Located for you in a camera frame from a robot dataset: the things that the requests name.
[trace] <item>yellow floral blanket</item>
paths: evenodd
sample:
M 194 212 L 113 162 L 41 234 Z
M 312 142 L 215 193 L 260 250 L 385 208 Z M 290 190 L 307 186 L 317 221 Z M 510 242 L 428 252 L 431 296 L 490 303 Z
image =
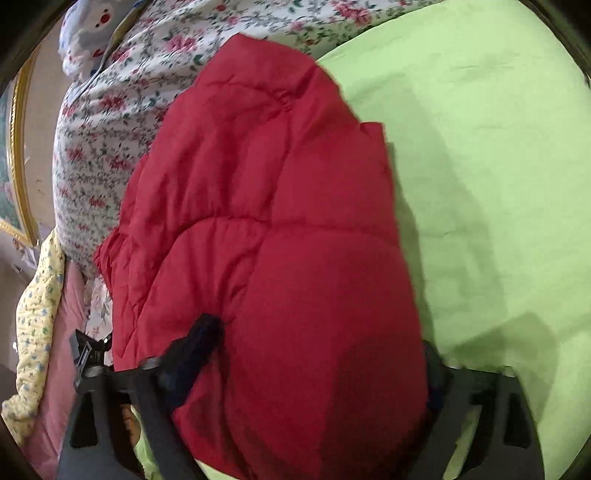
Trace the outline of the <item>yellow floral blanket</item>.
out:
M 52 231 L 41 246 L 35 277 L 18 302 L 18 393 L 2 403 L 2 418 L 19 445 L 33 430 L 43 395 L 64 265 L 61 245 L 56 232 Z

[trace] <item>red puffer jacket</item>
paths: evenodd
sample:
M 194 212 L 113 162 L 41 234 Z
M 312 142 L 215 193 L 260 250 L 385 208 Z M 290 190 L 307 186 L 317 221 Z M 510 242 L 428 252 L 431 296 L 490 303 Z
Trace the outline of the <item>red puffer jacket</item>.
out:
M 426 410 L 379 124 L 305 55 L 236 35 L 168 111 L 96 253 L 117 369 L 203 312 L 224 344 L 174 422 L 241 478 L 379 478 Z

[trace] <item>bed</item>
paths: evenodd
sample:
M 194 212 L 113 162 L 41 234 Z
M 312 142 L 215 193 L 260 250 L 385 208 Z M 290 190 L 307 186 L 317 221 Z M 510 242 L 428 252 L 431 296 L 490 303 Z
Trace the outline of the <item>bed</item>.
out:
M 92 255 L 118 223 L 129 177 L 169 104 L 237 32 L 319 58 L 370 26 L 433 0 L 154 0 L 104 71 L 64 99 L 54 143 L 56 227 L 89 275 Z
M 513 0 L 447 0 L 320 64 L 385 126 L 424 337 L 517 371 L 561 478 L 591 432 L 587 73 Z
M 22 446 L 33 468 L 44 480 L 55 478 L 61 443 L 76 395 L 70 337 L 84 329 L 87 308 L 85 281 L 72 262 L 65 266 L 64 288 L 56 314 L 47 380 L 33 431 Z

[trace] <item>bedding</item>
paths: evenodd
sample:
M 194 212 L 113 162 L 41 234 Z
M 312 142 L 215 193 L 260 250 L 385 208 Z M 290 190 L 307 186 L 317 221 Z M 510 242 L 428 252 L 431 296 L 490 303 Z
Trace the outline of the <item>bedding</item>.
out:
M 60 243 L 52 231 L 41 246 L 35 277 L 17 305 L 17 394 L 2 403 L 2 419 L 19 446 L 33 430 L 46 383 L 64 263 Z
M 79 95 L 64 99 L 53 155 L 56 228 L 88 277 L 118 223 L 129 177 L 164 114 L 232 35 L 319 58 L 370 26 L 437 0 L 153 0 Z
M 113 331 L 113 300 L 101 277 L 92 280 L 92 299 L 85 334 L 102 340 Z M 105 352 L 105 365 L 113 365 L 113 350 Z
M 224 322 L 173 413 L 196 458 L 267 480 L 404 461 L 427 379 L 392 190 L 381 125 L 293 49 L 235 35 L 173 103 L 96 261 L 117 370 Z
M 515 0 L 447 0 L 320 60 L 385 125 L 423 332 L 473 368 L 512 365 L 546 478 L 591 433 L 591 92 Z
M 109 46 L 120 40 L 116 31 L 133 9 L 144 1 L 117 0 L 113 3 L 78 0 L 64 17 L 58 53 L 64 74 L 84 84 L 99 71 Z
M 72 262 L 66 262 L 64 286 L 51 340 L 47 380 L 33 431 L 22 446 L 31 466 L 43 480 L 54 480 L 70 411 L 76 395 L 76 369 L 70 337 L 83 329 L 86 318 L 84 279 Z

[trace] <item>wall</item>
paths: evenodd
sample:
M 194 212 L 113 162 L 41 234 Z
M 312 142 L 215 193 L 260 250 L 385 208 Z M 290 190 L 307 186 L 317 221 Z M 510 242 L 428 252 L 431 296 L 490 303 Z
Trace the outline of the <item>wall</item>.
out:
M 53 139 L 61 102 L 71 81 L 57 54 L 61 21 L 38 49 L 25 110 L 25 180 L 33 218 L 55 226 L 51 186 Z
M 0 365 L 0 403 L 17 392 L 17 375 L 4 365 Z
M 15 313 L 27 280 L 0 261 L 0 364 L 13 371 L 18 363 L 18 355 L 12 347 L 17 339 Z
M 23 260 L 21 254 L 12 244 L 12 235 L 0 230 L 0 262 L 9 266 L 13 264 L 23 270 L 23 275 L 28 280 L 33 278 L 35 269 L 29 267 Z

